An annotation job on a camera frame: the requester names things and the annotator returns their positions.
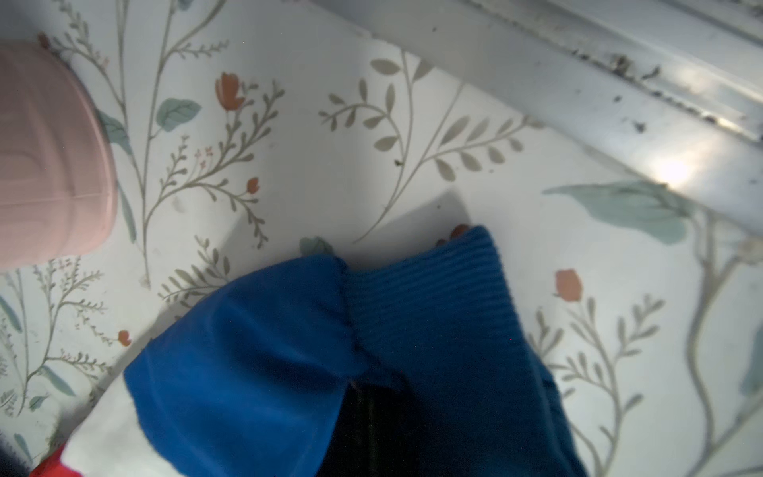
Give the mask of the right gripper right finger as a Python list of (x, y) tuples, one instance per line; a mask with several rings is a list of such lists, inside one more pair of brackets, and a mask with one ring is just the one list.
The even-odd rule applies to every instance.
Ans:
[(418, 476), (416, 414), (409, 398), (369, 389), (369, 475)]

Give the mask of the blue red white jacket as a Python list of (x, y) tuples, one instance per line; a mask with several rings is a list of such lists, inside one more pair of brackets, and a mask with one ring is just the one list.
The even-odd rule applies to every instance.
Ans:
[(404, 393), (418, 476), (582, 476), (482, 227), (378, 270), (316, 254), (151, 340), (37, 476), (315, 476), (349, 387)]

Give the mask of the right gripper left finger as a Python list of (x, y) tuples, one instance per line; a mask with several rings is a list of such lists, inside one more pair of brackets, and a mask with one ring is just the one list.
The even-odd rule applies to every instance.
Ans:
[(317, 477), (369, 475), (369, 415), (366, 395), (349, 387)]

